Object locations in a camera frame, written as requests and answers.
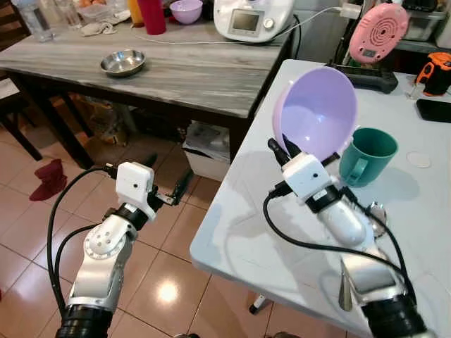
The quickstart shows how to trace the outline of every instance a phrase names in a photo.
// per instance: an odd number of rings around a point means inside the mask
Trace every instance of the red cup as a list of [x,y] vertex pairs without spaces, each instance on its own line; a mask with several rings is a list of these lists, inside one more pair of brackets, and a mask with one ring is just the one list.
[[148,35],[159,35],[166,31],[161,0],[138,0],[142,19]]

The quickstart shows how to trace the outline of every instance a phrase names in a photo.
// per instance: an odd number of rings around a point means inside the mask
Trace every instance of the green mug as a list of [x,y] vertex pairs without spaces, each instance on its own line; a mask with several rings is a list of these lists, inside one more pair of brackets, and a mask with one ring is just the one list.
[[397,142],[386,132],[361,128],[352,135],[343,152],[340,176],[351,187],[364,187],[374,181],[397,151]]

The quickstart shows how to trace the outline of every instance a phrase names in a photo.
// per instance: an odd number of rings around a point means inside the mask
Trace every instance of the lavender plastic bowl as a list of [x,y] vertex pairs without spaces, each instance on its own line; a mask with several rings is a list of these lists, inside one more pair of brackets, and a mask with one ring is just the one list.
[[189,25],[200,18],[202,4],[200,0],[179,0],[173,2],[169,8],[179,23]]
[[356,118],[352,83],[338,70],[322,67],[304,74],[280,95],[273,114],[273,131],[285,150],[283,134],[322,161],[345,147]]

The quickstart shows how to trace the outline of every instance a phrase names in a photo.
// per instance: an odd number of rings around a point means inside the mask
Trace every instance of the stainless steel bowl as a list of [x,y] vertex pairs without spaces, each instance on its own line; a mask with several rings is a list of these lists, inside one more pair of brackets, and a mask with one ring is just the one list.
[[125,51],[117,51],[100,63],[100,68],[110,76],[125,77],[140,71],[146,56],[141,51],[126,49]]

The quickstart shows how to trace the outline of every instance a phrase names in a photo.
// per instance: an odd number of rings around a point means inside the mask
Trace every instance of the gray marble tabletop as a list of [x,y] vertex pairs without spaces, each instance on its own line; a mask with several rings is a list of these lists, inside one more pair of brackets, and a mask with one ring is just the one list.
[[[28,37],[0,53],[0,68],[116,92],[140,96],[205,111],[246,118],[288,34],[264,45],[162,44],[160,42],[229,42],[213,22],[194,25],[167,24],[158,36],[130,23],[116,26],[112,35],[82,37],[65,31],[52,42]],[[99,67],[103,57],[122,49],[139,49],[147,57],[140,73],[127,78],[107,77]]]

